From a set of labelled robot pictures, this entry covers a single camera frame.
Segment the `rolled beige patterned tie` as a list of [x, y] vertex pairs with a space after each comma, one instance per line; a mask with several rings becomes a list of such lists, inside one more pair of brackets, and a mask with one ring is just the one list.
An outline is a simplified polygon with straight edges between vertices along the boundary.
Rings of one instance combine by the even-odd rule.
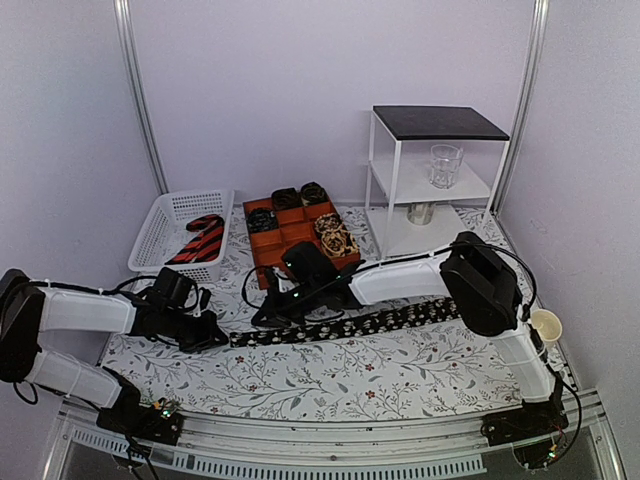
[[354, 235], [344, 229], [324, 232], [321, 236], [321, 248], [329, 258], [344, 258], [359, 253]]

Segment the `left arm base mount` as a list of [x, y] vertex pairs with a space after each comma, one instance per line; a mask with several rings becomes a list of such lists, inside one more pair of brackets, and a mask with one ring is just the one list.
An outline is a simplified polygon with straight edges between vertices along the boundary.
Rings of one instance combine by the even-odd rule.
[[178, 407], [175, 400], [165, 397], [143, 405], [139, 390], [125, 386], [111, 408], [101, 409], [96, 424], [135, 439], [176, 446], [184, 423]]

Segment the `white plastic basket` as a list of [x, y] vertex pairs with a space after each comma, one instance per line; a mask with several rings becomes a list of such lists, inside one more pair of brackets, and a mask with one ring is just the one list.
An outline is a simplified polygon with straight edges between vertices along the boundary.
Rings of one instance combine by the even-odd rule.
[[198, 283], [217, 282], [231, 230], [234, 200], [232, 189], [180, 191], [159, 196], [137, 235], [128, 259], [129, 270], [141, 275], [158, 273], [196, 236], [186, 230], [186, 225], [202, 216], [217, 214], [224, 220], [218, 257], [208, 262], [171, 267]]

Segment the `rolled dark brown tie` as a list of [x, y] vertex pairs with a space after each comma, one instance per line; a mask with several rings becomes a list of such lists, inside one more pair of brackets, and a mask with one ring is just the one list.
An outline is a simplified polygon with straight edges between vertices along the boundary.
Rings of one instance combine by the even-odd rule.
[[275, 190], [271, 194], [271, 201], [275, 211], [295, 209], [303, 206], [299, 192], [293, 187]]

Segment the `black white floral tie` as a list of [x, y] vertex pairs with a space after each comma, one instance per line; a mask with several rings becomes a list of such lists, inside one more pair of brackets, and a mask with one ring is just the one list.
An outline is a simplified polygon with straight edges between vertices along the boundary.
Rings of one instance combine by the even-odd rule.
[[443, 297], [401, 308], [381, 310], [306, 326], [232, 332], [229, 334], [229, 346], [243, 348], [351, 339], [460, 318], [461, 315], [454, 301], [451, 298]]

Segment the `rolled black beige tie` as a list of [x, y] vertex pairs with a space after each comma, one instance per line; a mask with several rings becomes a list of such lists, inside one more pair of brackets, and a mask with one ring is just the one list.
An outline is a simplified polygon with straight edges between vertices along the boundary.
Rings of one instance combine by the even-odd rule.
[[344, 223], [340, 215], [336, 212], [326, 213], [319, 216], [314, 222], [314, 231], [318, 236], [325, 233], [342, 230]]

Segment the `white shelf black top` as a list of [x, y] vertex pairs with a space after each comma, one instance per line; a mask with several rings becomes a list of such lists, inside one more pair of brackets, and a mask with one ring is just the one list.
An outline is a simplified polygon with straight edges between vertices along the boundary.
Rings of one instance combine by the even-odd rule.
[[506, 152], [510, 136], [472, 107], [373, 107], [365, 215], [380, 258], [447, 244], [466, 228], [459, 207], [491, 207], [497, 183], [469, 164], [482, 146]]

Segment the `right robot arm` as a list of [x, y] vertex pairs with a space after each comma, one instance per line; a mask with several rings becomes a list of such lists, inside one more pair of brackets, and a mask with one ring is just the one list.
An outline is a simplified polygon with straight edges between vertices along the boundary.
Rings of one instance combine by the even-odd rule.
[[563, 382], [547, 363], [546, 346], [531, 321], [533, 303], [523, 299], [505, 253], [464, 231], [434, 252], [338, 269], [315, 244], [302, 242], [282, 257], [296, 287], [281, 291], [272, 268], [266, 268], [267, 294], [251, 323], [289, 327], [303, 324], [321, 306], [349, 310], [404, 297], [444, 296], [471, 332], [491, 339], [520, 386], [517, 427], [537, 436], [563, 409]]

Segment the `red wooden compartment tray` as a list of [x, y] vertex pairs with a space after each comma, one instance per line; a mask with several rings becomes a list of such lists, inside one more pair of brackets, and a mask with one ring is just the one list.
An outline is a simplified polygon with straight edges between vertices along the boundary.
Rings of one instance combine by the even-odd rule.
[[[249, 212], [260, 207], [274, 210], [271, 197], [246, 202], [244, 204], [245, 220]], [[289, 271], [288, 265], [284, 262], [283, 256], [286, 251], [295, 245], [309, 242], [318, 247], [320, 252], [325, 255], [321, 248], [321, 236], [318, 236], [314, 231], [314, 222], [319, 216], [332, 212], [338, 213], [330, 199], [325, 203], [308, 207], [303, 205], [300, 208], [275, 211], [279, 223], [277, 230], [257, 234], [249, 233], [254, 263], [257, 267], [255, 274], [260, 289], [265, 290], [268, 288], [264, 276], [266, 267], [277, 267], [283, 271], [288, 278], [292, 279], [294, 277]], [[361, 260], [360, 250], [359, 253], [355, 255], [329, 259], [336, 269], [341, 270], [347, 265]]]

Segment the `rolled black patterned tie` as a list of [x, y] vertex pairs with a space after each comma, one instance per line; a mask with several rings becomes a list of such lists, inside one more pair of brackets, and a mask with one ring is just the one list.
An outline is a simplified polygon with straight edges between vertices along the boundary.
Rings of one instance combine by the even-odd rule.
[[252, 210], [246, 216], [247, 229], [250, 234], [277, 230], [279, 223], [275, 211], [260, 207]]

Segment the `clear drinking glass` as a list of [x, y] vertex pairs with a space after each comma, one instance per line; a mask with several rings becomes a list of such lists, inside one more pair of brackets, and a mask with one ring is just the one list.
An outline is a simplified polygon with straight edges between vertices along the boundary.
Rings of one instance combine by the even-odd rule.
[[457, 183], [463, 158], [462, 148], [448, 144], [433, 145], [430, 159], [430, 183], [439, 189], [451, 189]]

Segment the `floral table mat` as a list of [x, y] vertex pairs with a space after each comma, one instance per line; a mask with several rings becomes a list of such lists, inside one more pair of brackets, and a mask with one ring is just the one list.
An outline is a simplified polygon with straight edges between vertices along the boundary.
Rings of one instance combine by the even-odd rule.
[[146, 402], [189, 412], [294, 421], [382, 421], [519, 407], [533, 384], [513, 354], [454, 317], [389, 333], [186, 354], [115, 335], [101, 363]]

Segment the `cream ceramic mug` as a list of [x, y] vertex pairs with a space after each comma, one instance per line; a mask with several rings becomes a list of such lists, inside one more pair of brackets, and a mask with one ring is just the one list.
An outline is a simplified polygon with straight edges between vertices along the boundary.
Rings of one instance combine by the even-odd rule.
[[561, 320], [550, 310], [537, 309], [533, 311], [530, 323], [547, 347], [555, 345], [563, 334]]

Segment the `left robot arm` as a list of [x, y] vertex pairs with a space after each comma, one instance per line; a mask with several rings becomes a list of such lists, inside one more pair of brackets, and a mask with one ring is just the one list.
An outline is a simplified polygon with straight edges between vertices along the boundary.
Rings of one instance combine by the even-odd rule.
[[30, 279], [19, 269], [1, 279], [1, 380], [27, 382], [79, 398], [105, 413], [128, 434], [148, 426], [140, 391], [107, 369], [88, 365], [38, 342], [47, 331], [94, 331], [166, 340], [183, 353], [228, 344], [209, 290], [164, 267], [139, 292], [122, 282], [111, 290]]

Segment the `left metal frame post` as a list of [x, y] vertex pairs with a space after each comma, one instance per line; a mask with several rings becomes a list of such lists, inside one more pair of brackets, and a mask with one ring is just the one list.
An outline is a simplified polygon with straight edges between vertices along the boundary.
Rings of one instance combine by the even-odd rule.
[[159, 194], [167, 194], [169, 192], [169, 186], [161, 162], [145, 98], [143, 79], [135, 44], [130, 2], [126, 0], [115, 0], [113, 2], [113, 6], [124, 67], [133, 97], [134, 110], [142, 135], [143, 144], [150, 164], [152, 178]]

